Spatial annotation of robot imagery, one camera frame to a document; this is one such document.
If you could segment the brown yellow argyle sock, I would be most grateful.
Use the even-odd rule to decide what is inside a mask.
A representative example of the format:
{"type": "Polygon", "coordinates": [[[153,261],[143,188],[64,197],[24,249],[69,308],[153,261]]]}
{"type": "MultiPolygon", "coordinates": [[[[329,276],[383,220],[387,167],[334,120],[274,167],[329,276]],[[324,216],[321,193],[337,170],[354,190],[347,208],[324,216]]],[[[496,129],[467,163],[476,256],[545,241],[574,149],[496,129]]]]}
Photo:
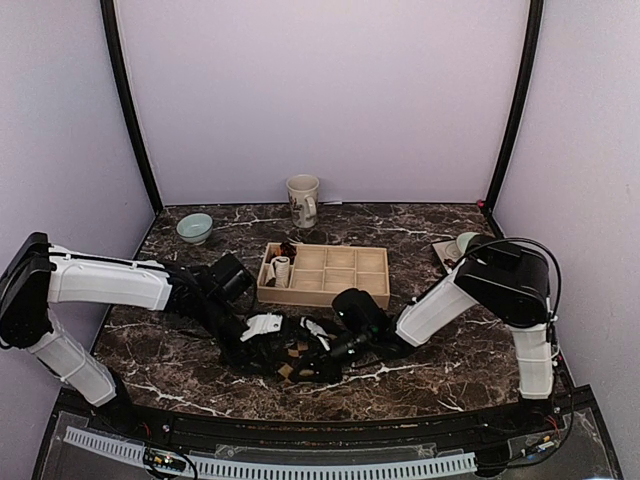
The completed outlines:
{"type": "MultiPolygon", "coordinates": [[[[286,383],[333,384],[342,380],[342,367],[329,358],[319,341],[300,326],[300,319],[287,319],[278,336],[274,365],[276,380],[286,383]]],[[[310,317],[329,334],[330,345],[344,330],[334,321],[310,317]]]]}

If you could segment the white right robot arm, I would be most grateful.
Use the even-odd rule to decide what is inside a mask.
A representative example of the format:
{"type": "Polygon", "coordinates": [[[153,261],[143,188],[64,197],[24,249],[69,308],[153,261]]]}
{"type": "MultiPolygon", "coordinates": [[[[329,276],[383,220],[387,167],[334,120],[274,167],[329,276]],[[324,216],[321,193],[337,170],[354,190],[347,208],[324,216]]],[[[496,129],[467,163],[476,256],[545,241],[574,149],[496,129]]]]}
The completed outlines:
{"type": "Polygon", "coordinates": [[[481,306],[511,332],[519,394],[525,400],[511,410],[510,424],[530,434],[549,416],[546,400],[554,388],[553,324],[562,292],[560,272],[554,254],[538,241],[475,235],[451,271],[394,316],[361,289],[338,294],[332,308],[346,331],[321,354],[321,363],[340,366],[367,351],[402,358],[466,311],[481,306]]]}

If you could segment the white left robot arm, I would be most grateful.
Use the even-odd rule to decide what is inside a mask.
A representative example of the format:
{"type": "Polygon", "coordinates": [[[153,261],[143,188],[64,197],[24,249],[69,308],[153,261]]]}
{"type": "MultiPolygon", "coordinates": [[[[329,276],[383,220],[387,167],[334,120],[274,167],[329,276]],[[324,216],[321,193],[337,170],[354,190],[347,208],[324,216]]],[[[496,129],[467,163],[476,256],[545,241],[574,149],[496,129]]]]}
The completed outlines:
{"type": "Polygon", "coordinates": [[[55,317],[58,304],[125,306],[194,320],[218,343],[223,359],[246,374],[273,370],[266,343],[279,333],[279,313],[250,314],[234,301],[254,280],[232,255],[212,266],[94,256],[27,237],[1,276],[1,346],[35,356],[72,386],[120,436],[141,427],[118,374],[91,355],[55,317]]]}

